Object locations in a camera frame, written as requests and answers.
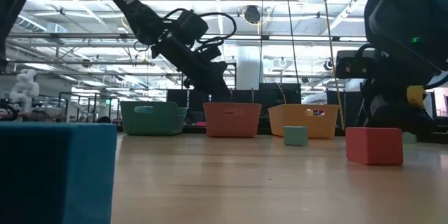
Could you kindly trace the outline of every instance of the red cube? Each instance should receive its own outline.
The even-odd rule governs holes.
[[[350,127],[345,131],[347,159],[364,165],[402,165],[401,129]]]

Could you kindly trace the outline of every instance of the teal cube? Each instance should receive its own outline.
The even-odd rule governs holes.
[[[287,146],[308,146],[308,127],[285,126],[283,142]]]
[[[411,134],[409,132],[404,132],[402,135],[403,138],[403,144],[416,144],[417,143],[417,136],[414,134]]]

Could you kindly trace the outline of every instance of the orange basket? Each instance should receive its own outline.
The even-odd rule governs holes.
[[[284,104],[268,111],[273,135],[283,137],[284,126],[307,126],[310,139],[335,136],[338,105]]]
[[[209,137],[254,137],[258,131],[261,104],[204,103]]]

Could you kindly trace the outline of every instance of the yellow basket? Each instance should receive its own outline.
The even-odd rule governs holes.
[[[268,110],[271,131],[275,136],[284,136],[284,126],[307,126],[310,139],[335,136],[338,105],[284,104]]]

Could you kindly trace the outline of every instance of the green light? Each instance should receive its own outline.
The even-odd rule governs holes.
[[[415,37],[415,38],[412,39],[412,42],[413,42],[413,43],[418,43],[418,42],[420,42],[420,41],[421,41],[421,38],[420,38],[420,37]]]

